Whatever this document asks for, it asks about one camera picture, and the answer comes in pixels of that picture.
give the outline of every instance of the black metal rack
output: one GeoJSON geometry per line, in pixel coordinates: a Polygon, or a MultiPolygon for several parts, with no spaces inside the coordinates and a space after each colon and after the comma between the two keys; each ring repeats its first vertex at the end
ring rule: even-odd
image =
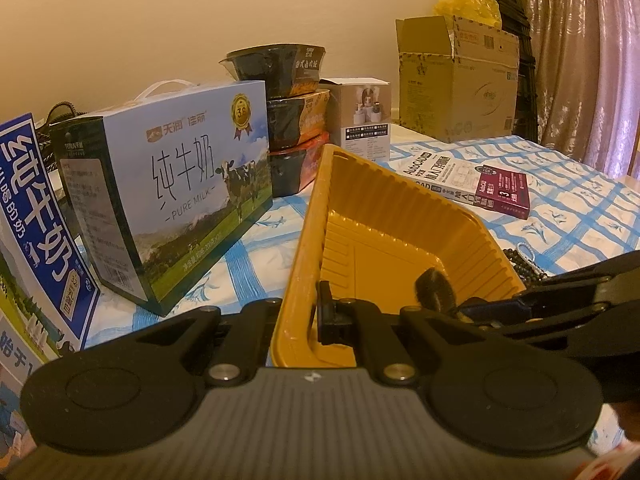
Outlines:
{"type": "Polygon", "coordinates": [[[531,49],[531,26],[522,0],[496,0],[502,17],[502,30],[520,40],[518,97],[513,133],[538,142],[538,108],[536,105],[536,58],[531,49]]]}

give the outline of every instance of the maroon book cover section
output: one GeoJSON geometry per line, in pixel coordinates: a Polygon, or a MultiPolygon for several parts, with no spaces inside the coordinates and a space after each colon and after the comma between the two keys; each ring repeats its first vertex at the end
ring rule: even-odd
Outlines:
{"type": "Polygon", "coordinates": [[[491,166],[483,166],[479,171],[480,181],[476,189],[474,205],[522,220],[529,217],[529,188],[526,174],[491,166]]]}

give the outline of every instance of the yellow plastic bag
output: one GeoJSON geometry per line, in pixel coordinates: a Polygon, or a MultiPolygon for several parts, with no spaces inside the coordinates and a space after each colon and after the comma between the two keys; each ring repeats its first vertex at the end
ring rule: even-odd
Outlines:
{"type": "Polygon", "coordinates": [[[500,8],[495,0],[439,0],[433,6],[433,13],[438,16],[453,14],[491,27],[502,28],[500,8]]]}

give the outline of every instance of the stacked food container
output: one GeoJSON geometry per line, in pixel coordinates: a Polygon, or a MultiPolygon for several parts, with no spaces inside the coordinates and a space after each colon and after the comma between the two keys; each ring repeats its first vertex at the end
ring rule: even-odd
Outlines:
{"type": "Polygon", "coordinates": [[[316,177],[325,131],[328,90],[317,90],[324,48],[296,43],[236,50],[222,61],[238,80],[263,80],[274,196],[289,196],[316,177]]]}

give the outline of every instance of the gray ribbed panel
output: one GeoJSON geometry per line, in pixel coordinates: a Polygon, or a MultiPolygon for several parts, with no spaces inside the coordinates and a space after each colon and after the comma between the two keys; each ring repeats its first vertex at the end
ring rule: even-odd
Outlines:
{"type": "Polygon", "coordinates": [[[590,455],[503,458],[437,425],[411,391],[362,369],[262,368],[245,386],[211,390],[177,433],[119,456],[41,447],[8,480],[566,480],[590,455]]]}

